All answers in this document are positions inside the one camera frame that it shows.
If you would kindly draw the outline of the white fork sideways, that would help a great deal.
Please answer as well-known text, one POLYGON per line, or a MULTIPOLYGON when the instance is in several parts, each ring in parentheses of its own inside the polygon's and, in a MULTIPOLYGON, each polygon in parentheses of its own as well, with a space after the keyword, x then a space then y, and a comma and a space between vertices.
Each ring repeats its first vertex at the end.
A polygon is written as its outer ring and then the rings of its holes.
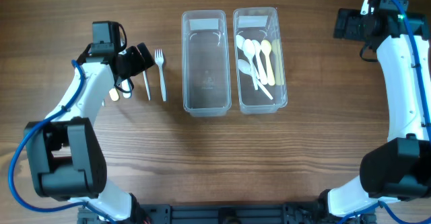
POLYGON ((144 83, 145 83, 145 90, 147 92, 147 98, 150 101, 151 100, 151 92, 150 92, 150 87, 149 87, 149 83, 148 83, 148 80, 147 80, 147 73, 146 73, 146 71, 143 72, 143 80, 144 80, 144 83))

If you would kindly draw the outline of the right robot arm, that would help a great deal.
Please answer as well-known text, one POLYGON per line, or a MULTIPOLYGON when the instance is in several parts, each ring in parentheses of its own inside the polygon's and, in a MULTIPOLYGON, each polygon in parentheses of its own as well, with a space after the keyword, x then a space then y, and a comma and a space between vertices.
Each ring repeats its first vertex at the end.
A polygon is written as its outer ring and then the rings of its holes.
POLYGON ((407 0, 364 0, 340 9, 335 38, 362 41, 376 53, 389 106, 387 142, 366 154, 360 173, 311 202, 168 207, 171 223, 374 223, 377 208, 430 196, 430 33, 407 0))

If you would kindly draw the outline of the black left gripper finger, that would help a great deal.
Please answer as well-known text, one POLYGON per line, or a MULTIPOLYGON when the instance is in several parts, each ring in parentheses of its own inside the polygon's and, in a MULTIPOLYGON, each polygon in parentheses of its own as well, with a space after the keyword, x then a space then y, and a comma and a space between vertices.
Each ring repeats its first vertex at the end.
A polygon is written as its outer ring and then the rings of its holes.
POLYGON ((145 68, 150 68, 155 65, 155 60, 148 50, 147 46, 142 42, 137 45, 137 49, 141 53, 141 57, 143 59, 143 65, 145 68))
POLYGON ((128 75, 138 75, 145 70, 145 60, 136 46, 129 47, 124 57, 128 75))

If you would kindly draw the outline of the white wide-handled plastic spoon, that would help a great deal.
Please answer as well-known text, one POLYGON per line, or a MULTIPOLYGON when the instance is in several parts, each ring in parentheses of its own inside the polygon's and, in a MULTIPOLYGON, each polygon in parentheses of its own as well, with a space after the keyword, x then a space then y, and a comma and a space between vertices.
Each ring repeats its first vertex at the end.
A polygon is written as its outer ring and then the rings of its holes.
POLYGON ((262 61, 261 61, 261 45, 257 40, 252 40, 253 46, 255 47, 255 57, 256 57, 256 61, 257 61, 257 69, 259 72, 259 77, 260 77, 260 81, 263 85, 267 85, 268 80, 267 80, 267 74, 264 70, 262 61))

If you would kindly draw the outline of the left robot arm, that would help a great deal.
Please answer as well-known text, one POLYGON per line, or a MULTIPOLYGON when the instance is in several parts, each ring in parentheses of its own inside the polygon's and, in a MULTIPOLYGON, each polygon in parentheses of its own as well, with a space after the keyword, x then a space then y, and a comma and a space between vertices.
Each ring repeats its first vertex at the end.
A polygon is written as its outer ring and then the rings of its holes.
POLYGON ((29 122, 8 173, 9 189, 25 208, 51 213, 81 206, 108 223, 150 223, 137 199, 107 178, 107 166, 93 125, 104 98, 123 81, 154 65, 141 43, 127 46, 118 22, 92 24, 93 41, 71 62, 73 81, 44 120, 29 122), (22 150, 28 156, 32 183, 40 197, 65 202, 42 208, 26 203, 14 184, 14 169, 22 150))

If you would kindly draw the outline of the cream yellow plastic spoon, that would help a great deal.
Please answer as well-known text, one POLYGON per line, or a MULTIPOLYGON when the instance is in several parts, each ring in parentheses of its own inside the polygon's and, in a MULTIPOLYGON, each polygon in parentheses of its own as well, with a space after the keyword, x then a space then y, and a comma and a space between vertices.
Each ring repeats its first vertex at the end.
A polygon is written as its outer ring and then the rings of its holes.
POLYGON ((273 68, 270 60, 270 53, 272 51, 271 43, 268 40, 261 41, 261 51, 265 55, 265 63, 267 70, 267 81, 270 86, 275 85, 275 76, 273 73, 273 68))

